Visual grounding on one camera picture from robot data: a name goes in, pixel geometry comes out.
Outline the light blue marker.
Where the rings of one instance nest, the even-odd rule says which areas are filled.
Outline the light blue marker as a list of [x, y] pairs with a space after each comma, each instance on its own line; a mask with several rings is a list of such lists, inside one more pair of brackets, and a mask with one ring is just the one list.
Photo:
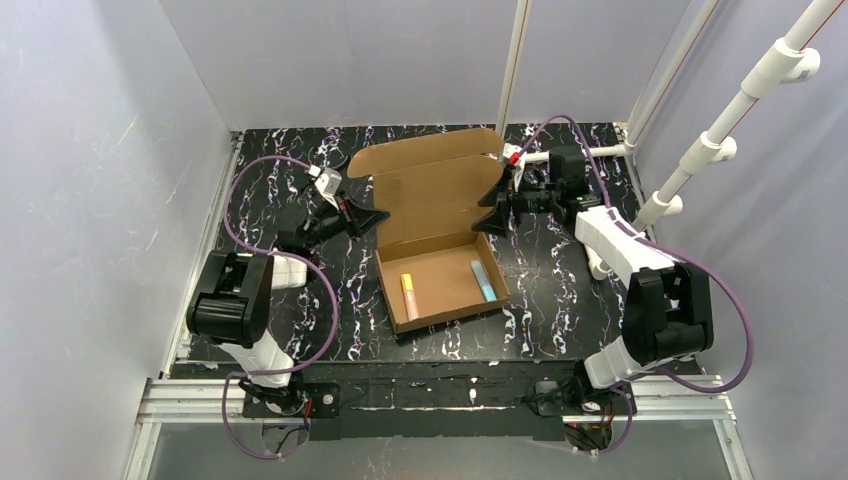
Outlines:
[[481, 290], [483, 298], [486, 302], [494, 302], [497, 300], [497, 294], [491, 284], [485, 267], [480, 260], [472, 260], [470, 262], [472, 272]]

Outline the brown cardboard box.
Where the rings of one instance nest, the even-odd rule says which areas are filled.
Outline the brown cardboard box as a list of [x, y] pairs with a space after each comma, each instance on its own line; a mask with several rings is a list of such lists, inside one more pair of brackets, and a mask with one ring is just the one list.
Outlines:
[[[487, 210], [478, 201], [502, 168], [492, 154], [504, 141], [471, 128], [368, 146], [347, 174], [369, 176], [373, 202], [389, 219], [376, 228], [380, 285], [395, 333], [461, 320], [503, 308], [510, 290], [489, 241], [471, 227]], [[470, 262], [480, 260], [497, 300], [486, 302]], [[420, 317], [408, 321], [400, 276], [412, 275]]]

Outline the orange pink marker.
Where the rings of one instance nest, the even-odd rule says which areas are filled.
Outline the orange pink marker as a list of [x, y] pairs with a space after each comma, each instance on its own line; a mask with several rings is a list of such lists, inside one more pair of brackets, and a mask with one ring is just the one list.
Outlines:
[[408, 321], [417, 320], [420, 317], [416, 293], [412, 275], [404, 273], [400, 276], [403, 302]]

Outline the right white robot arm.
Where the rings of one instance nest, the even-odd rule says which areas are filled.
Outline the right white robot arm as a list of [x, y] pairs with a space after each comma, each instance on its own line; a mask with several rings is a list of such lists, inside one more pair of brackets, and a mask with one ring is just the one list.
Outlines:
[[526, 161], [519, 147], [505, 145], [499, 162], [502, 175], [479, 202], [489, 211], [475, 231], [506, 236], [522, 215], [549, 214], [587, 248], [594, 276], [614, 274], [627, 286], [620, 335], [576, 365], [573, 393], [609, 389], [712, 346], [708, 275], [651, 248], [616, 208], [591, 192], [580, 148], [550, 150], [548, 177], [538, 186], [521, 184]]

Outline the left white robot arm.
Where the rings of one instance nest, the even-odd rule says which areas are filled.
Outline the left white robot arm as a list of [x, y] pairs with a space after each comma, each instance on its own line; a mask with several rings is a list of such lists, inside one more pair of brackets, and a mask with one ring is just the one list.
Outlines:
[[341, 233], [359, 239], [389, 218], [389, 212], [340, 193], [324, 200], [294, 229], [279, 231], [270, 254], [211, 252], [187, 309], [188, 330], [227, 352], [249, 373], [293, 367], [294, 360], [269, 330], [270, 297], [274, 290], [303, 287], [315, 275], [303, 262], [276, 253], [313, 262], [317, 245]]

